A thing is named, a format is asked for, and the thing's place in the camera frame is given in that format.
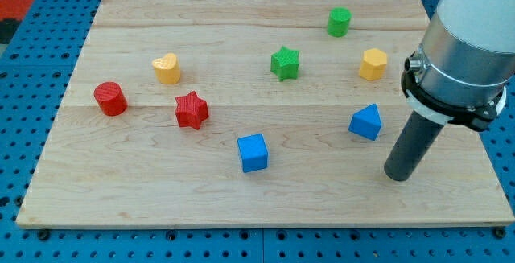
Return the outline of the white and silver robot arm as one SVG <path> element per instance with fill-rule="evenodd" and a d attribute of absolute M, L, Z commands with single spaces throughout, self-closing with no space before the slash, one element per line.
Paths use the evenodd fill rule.
<path fill-rule="evenodd" d="M 420 116 L 483 131 L 514 74 L 514 0 L 439 0 L 402 90 Z"/>

